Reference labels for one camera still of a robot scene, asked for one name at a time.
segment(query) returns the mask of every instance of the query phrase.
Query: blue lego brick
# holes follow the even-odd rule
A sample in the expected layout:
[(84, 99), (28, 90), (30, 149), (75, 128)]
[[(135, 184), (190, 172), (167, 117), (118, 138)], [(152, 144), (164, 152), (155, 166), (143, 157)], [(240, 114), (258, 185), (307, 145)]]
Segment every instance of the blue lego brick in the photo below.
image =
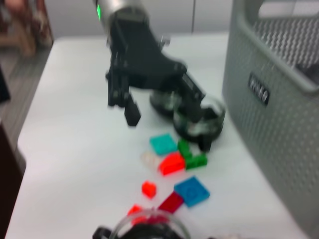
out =
[(196, 177), (192, 177), (180, 184), (175, 185), (174, 191), (184, 199), (185, 204), (189, 208), (201, 203), (210, 196), (210, 193), (196, 179)]
[(150, 138), (150, 143), (159, 156), (177, 151), (177, 145), (169, 133)]

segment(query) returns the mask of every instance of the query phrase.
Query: crate label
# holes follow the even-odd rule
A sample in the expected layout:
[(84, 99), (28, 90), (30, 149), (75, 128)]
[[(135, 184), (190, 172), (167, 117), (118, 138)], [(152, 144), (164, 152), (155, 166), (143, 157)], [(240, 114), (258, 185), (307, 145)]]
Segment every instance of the crate label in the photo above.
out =
[(264, 105), (268, 105), (270, 91), (261, 83), (254, 73), (250, 73), (248, 87)]

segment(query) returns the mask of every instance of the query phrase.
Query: wall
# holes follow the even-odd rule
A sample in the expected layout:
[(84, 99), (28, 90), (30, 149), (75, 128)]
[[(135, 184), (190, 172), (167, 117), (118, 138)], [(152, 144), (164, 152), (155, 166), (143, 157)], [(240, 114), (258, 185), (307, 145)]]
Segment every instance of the wall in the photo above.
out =
[[(232, 0), (142, 0), (157, 35), (217, 32), (229, 29)], [(92, 0), (46, 0), (55, 39), (62, 36), (102, 35)], [(271, 2), (266, 15), (300, 14), (317, 11), (319, 3)]]

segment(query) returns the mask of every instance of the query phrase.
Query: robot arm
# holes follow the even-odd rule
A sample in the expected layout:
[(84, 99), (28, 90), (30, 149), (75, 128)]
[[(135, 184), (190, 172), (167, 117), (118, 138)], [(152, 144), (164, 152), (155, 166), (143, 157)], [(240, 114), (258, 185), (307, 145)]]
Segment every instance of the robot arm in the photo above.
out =
[(139, 0), (94, 0), (112, 53), (107, 74), (108, 105), (125, 108), (129, 126), (141, 118), (130, 87), (178, 92), (187, 117), (199, 122), (205, 94), (187, 74), (187, 67), (161, 52), (149, 27), (149, 17)]

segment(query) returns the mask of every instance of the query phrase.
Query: lego brick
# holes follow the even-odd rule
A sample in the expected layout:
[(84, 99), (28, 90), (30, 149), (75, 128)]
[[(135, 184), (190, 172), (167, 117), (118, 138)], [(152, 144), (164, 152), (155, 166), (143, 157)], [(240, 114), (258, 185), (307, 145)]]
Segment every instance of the lego brick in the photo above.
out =
[(150, 143), (155, 153), (159, 156), (177, 151), (177, 145), (170, 136), (170, 134), (152, 137), (150, 139)]
[(188, 158), (192, 158), (193, 155), (189, 149), (189, 144), (186, 140), (181, 139), (177, 144), (177, 148), (181, 155), (185, 158), (185, 160), (187, 160)]
[(134, 213), (138, 213), (140, 211), (142, 211), (143, 208), (137, 204), (135, 204), (128, 212), (128, 215), (134, 214)]
[(162, 175), (168, 175), (185, 169), (185, 160), (180, 153), (171, 153), (159, 165), (159, 171)]
[(141, 156), (142, 162), (147, 166), (147, 168), (157, 171), (162, 159), (151, 152), (145, 152)]
[[(134, 213), (139, 213), (143, 211), (143, 208), (137, 204), (135, 204), (128, 212), (128, 216), (129, 215), (132, 215)], [(138, 224), (138, 223), (142, 223), (142, 222), (145, 222), (146, 220), (146, 217), (138, 217), (136, 219), (133, 219), (132, 220), (132, 225), (135, 225), (135, 224)]]
[(142, 192), (144, 195), (152, 199), (156, 195), (156, 185), (146, 181), (142, 185)]
[(196, 179), (192, 177), (174, 186), (174, 191), (179, 194), (184, 203), (190, 208), (209, 198), (210, 193)]
[(160, 206), (159, 210), (174, 213), (180, 206), (184, 203), (184, 199), (178, 195), (176, 192), (173, 192)]
[(207, 163), (208, 163), (208, 159), (205, 154), (188, 158), (186, 160), (186, 170), (203, 167), (203, 166), (206, 166)]

